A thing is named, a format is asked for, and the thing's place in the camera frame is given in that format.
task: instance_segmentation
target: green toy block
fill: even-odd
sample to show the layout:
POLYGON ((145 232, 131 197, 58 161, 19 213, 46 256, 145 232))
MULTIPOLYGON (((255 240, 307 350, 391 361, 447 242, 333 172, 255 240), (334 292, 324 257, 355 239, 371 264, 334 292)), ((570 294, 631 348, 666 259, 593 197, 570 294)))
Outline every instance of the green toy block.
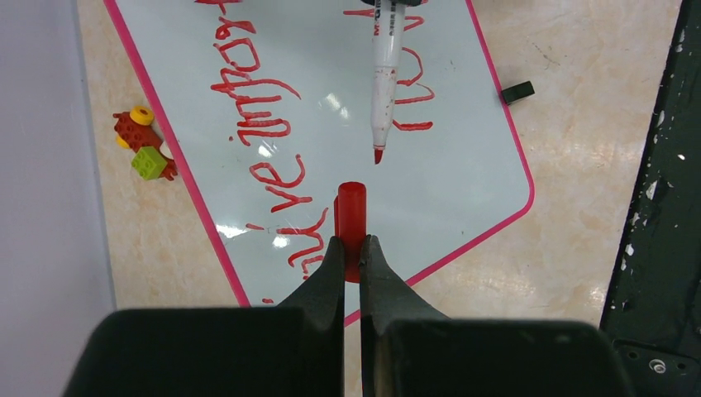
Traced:
POLYGON ((131 161, 131 166, 145 180, 157 179, 168 161, 153 146, 143 146, 131 161))

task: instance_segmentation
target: building block toy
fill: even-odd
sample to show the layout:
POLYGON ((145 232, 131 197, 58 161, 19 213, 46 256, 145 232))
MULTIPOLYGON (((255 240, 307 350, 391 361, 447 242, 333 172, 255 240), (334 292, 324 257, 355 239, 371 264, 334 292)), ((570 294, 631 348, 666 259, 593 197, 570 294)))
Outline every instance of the building block toy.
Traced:
POLYGON ((175 161, 165 158, 160 153, 163 140, 150 126, 154 121, 153 112, 148 108, 136 106, 130 112, 114 113, 112 116, 117 119, 117 124, 114 126, 114 131, 117 133, 117 143, 122 147, 126 145, 134 153, 139 153, 142 147, 152 147, 166 162, 158 176, 173 180, 178 174, 178 170, 175 167, 175 161))
POLYGON ((131 161, 131 166, 145 180, 157 179, 168 161, 153 146, 143 146, 131 161))

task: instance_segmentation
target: bolt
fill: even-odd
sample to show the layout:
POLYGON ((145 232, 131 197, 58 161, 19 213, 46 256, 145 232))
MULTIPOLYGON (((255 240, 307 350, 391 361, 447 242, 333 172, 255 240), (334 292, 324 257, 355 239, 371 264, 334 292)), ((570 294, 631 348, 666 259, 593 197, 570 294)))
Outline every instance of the bolt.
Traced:
POLYGON ((664 374, 667 371, 667 366, 662 360, 652 360, 650 361, 650 369, 658 374, 664 374))

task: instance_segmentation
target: table surface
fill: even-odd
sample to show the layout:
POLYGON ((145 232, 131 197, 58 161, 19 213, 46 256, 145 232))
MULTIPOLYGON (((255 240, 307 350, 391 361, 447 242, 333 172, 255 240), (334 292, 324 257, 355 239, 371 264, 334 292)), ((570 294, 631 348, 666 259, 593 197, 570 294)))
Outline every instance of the table surface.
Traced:
MULTIPOLYGON (((183 181, 144 181, 112 114, 146 104, 103 3, 78 0, 119 308, 236 305, 183 181)), ((598 324, 680 0, 474 1, 536 183, 525 217, 415 290, 451 317, 598 324)), ((346 330, 360 393, 360 327, 346 330)))

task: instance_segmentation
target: marker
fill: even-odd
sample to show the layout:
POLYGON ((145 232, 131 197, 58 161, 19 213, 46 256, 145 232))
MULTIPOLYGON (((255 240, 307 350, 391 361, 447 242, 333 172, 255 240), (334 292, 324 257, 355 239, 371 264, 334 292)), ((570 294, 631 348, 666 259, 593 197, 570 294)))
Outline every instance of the marker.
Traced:
POLYGON ((399 56, 407 6, 394 0, 374 2, 374 79, 371 124, 374 163, 382 160, 387 134, 394 120, 394 93, 397 90, 399 56))

